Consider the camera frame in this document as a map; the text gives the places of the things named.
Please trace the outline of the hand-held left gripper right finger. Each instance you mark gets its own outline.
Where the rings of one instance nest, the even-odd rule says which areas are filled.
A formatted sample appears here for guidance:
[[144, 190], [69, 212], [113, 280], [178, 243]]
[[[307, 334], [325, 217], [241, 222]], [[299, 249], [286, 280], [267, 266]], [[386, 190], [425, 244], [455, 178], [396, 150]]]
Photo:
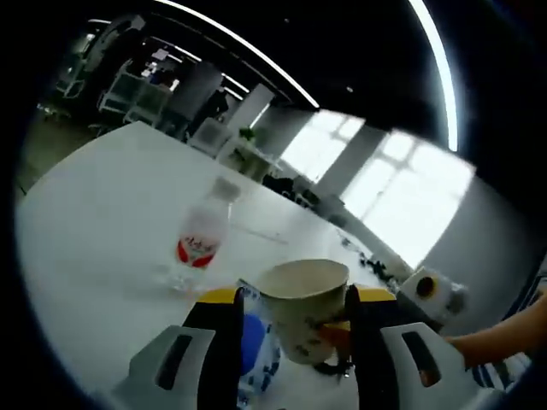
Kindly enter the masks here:
[[392, 295], [351, 285], [350, 321], [360, 409], [484, 409], [485, 389], [462, 355], [423, 322], [405, 324]]

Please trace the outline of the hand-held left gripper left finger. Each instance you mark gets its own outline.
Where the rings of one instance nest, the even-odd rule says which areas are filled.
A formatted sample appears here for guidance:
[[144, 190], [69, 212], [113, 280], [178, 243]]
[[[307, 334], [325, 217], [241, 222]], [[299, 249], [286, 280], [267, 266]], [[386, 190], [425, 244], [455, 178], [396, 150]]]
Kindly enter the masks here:
[[138, 351], [111, 390], [113, 409], [234, 409], [241, 373], [243, 290], [216, 290]]

